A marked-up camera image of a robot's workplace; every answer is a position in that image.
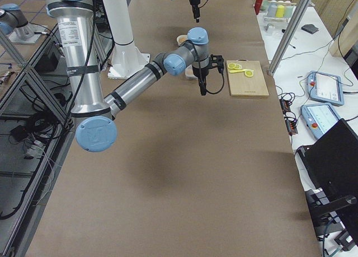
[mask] black band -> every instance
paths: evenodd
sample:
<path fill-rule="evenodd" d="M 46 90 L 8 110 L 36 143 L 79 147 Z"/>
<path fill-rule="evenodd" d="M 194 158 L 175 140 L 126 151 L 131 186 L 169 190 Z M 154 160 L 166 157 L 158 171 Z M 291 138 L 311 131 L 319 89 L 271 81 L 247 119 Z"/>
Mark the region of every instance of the black band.
<path fill-rule="evenodd" d="M 24 24 L 22 24 L 22 25 L 20 25 L 20 26 L 17 26 L 16 28 L 19 29 L 19 28 L 21 28 L 21 27 L 23 27 L 23 26 L 26 26 L 28 23 L 29 23 L 29 22 L 26 21 L 26 23 L 24 23 Z"/>
<path fill-rule="evenodd" d="M 110 112 L 111 112 L 111 108 L 107 108 L 104 110 L 91 111 L 90 113 L 71 113 L 71 116 L 74 118 L 94 117 Z"/>
<path fill-rule="evenodd" d="M 157 68 L 155 66 L 153 66 L 152 64 L 148 63 L 145 65 L 145 67 L 149 68 L 153 74 L 156 76 L 157 80 L 159 80 L 162 76 L 159 73 L 159 71 L 157 70 Z"/>
<path fill-rule="evenodd" d="M 55 8 L 62 8 L 62 7 L 74 7 L 74 8 L 83 8 L 93 11 L 93 5 L 83 3 L 83 2 L 76 2 L 76 1 L 59 1 L 53 2 L 48 4 L 49 11 Z"/>
<path fill-rule="evenodd" d="M 124 102 L 124 100 L 122 99 L 122 97 L 120 95 L 118 95 L 118 93 L 116 91 L 113 91 L 112 93 L 110 93 L 110 95 L 112 97 L 114 97 L 114 104 L 116 104 L 118 106 L 118 108 L 120 110 L 124 110 L 127 107 L 127 104 Z"/>
<path fill-rule="evenodd" d="M 132 42 L 134 42 L 134 39 L 131 42 L 126 43 L 126 44 L 119 44 L 119 43 L 116 43 L 116 42 L 114 42 L 114 43 L 119 45 L 119 46 L 127 46 L 127 45 L 131 44 Z"/>
<path fill-rule="evenodd" d="M 82 75 L 82 74 L 89 74 L 89 73 L 96 73 L 99 72 L 99 68 L 98 65 L 92 65 L 92 66 L 80 66 L 80 67 L 69 67 L 66 69 L 67 71 L 67 76 L 68 77 L 72 77 L 72 76 L 78 76 L 78 75 Z"/>
<path fill-rule="evenodd" d="M 158 62 L 152 61 L 151 63 L 155 63 L 155 64 L 158 66 L 158 68 L 163 72 L 163 75 L 167 73 L 167 70 L 166 70 L 166 69 L 163 69 Z"/>
<path fill-rule="evenodd" d="M 184 41 L 181 44 L 182 47 L 185 47 L 186 49 L 188 49 L 189 51 L 193 50 L 194 47 L 194 43 L 190 43 L 189 41 Z"/>

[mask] label sticker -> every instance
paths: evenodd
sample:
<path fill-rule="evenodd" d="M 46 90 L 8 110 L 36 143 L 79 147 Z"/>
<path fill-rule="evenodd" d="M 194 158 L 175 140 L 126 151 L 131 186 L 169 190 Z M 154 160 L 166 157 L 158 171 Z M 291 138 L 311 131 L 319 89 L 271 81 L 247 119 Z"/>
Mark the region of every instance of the label sticker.
<path fill-rule="evenodd" d="M 77 21 L 58 23 L 63 47 L 81 46 L 81 37 Z"/>

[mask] metal rack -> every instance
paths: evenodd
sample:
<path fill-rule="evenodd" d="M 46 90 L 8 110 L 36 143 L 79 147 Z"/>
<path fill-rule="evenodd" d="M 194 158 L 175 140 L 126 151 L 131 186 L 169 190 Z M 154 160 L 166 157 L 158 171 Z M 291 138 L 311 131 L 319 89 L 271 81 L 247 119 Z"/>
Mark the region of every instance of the metal rack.
<path fill-rule="evenodd" d="M 21 102 L 18 91 L 25 83 L 42 100 L 51 113 L 58 119 L 62 126 L 67 126 L 66 111 L 50 91 L 44 80 L 35 70 L 44 51 L 54 45 L 52 37 L 47 37 L 33 54 L 30 60 L 25 60 L 8 37 L 0 31 L 0 44 L 13 60 L 22 68 L 11 87 L 0 99 L 0 126 L 2 132 L 7 133 L 19 122 L 24 122 L 28 116 L 20 113 L 11 113 L 10 106 Z M 23 159 L 24 151 L 19 144 L 10 144 L 10 140 L 2 140 L 0 143 L 0 212 L 12 211 L 14 206 L 19 208 L 10 218 L 0 220 L 0 256 L 21 256 L 25 254 L 36 226 L 44 210 L 44 205 L 34 203 L 34 199 L 43 197 L 43 185 L 48 181 L 48 176 L 53 172 L 51 185 L 53 186 L 56 175 L 60 170 L 69 146 L 73 139 L 73 133 L 68 132 L 58 139 L 49 141 L 46 147 L 46 157 L 38 157 L 32 160 Z M 41 198 L 41 203 L 46 203 L 48 195 Z"/>

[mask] small black box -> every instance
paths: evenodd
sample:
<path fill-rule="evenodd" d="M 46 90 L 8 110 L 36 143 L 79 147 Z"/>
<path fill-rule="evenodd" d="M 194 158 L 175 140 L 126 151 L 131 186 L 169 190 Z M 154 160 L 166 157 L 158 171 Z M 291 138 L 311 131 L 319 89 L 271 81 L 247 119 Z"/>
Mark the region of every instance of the small black box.
<path fill-rule="evenodd" d="M 29 135 L 26 131 L 26 128 L 22 125 L 18 125 L 14 129 L 10 130 L 10 135 L 16 140 L 17 142 L 22 141 L 23 139 L 27 138 Z"/>

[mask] scissor handle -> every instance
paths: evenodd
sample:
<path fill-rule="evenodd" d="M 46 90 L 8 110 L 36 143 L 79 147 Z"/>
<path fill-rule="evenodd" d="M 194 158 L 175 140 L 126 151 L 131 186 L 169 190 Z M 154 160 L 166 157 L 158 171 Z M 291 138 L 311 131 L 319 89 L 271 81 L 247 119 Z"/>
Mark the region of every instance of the scissor handle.
<path fill-rule="evenodd" d="M 253 77 L 253 70 L 249 69 L 249 68 L 229 70 L 229 73 L 238 73 L 238 72 L 243 72 L 246 77 L 249 77 L 249 78 Z"/>

